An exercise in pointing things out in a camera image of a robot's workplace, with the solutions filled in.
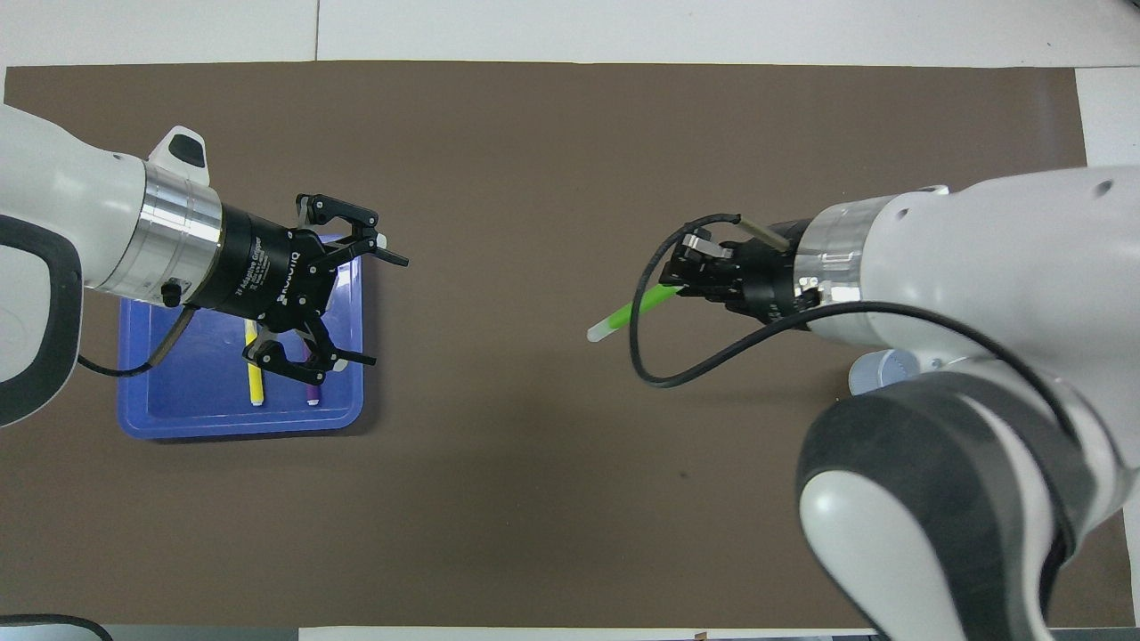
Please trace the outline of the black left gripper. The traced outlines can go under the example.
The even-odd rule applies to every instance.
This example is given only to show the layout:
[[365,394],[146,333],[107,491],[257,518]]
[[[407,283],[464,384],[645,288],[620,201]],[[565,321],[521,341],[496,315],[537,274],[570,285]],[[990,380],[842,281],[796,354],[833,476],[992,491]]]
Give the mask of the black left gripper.
[[[350,365],[369,368],[376,357],[334,344],[319,323],[337,284],[337,267],[359,255],[386,263],[410,266],[410,259],[386,250],[386,237],[376,230],[378,212],[324,194],[298,194],[298,219],[306,227],[339,219],[350,224],[342,240],[323,245],[316,232],[290,230],[237,206],[223,206],[220,248],[207,273],[207,308],[249,320],[259,320],[256,333],[241,349],[241,357],[256,370],[306,386],[325,386]],[[274,332],[293,331],[300,352],[290,352]]]

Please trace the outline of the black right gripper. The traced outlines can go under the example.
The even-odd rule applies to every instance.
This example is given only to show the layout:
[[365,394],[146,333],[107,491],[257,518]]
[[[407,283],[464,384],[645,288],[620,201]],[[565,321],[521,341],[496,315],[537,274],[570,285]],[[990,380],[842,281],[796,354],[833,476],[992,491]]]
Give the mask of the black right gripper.
[[[725,300],[728,313],[774,323],[806,313],[821,305],[819,289],[803,289],[793,276],[795,257],[809,222],[774,224],[773,230],[789,240],[790,248],[777,252],[762,240],[712,242],[705,227],[679,230],[671,251],[669,287],[677,297],[703,297]],[[736,267],[732,276],[705,269]]]

